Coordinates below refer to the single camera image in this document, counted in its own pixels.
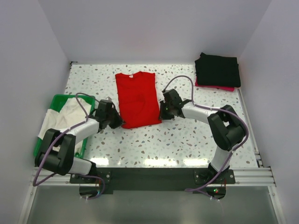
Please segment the red t shirt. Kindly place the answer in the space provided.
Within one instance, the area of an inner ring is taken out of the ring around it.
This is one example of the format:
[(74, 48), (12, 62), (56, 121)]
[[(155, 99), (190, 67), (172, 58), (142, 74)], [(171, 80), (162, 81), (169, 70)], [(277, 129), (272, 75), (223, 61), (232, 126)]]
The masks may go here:
[(156, 91), (156, 75), (139, 71), (115, 75), (122, 128), (132, 129), (162, 123)]

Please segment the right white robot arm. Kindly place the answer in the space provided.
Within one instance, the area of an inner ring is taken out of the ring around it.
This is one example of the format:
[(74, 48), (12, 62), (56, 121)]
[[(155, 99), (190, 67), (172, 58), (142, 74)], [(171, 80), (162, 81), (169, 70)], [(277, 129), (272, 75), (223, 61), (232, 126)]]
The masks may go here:
[(221, 108), (197, 105), (191, 99), (182, 100), (175, 89), (163, 90), (163, 97), (164, 100), (160, 101), (160, 120), (181, 117), (209, 125), (216, 150), (202, 177), (205, 181), (219, 183), (225, 177), (224, 172), (229, 169), (233, 152), (249, 137), (247, 125), (230, 105)]

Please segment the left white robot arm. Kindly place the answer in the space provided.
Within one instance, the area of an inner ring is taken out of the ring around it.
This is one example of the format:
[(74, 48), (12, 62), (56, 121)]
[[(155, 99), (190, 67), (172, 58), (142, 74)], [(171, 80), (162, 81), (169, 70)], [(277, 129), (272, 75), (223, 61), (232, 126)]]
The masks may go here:
[(80, 175), (86, 183), (94, 182), (97, 177), (95, 163), (75, 157), (75, 146), (107, 126), (116, 129), (122, 124), (123, 120), (114, 103), (101, 100), (98, 108), (87, 116), (87, 120), (62, 130), (47, 130), (35, 157), (35, 166), (38, 167), (36, 176), (45, 169), (58, 175)]

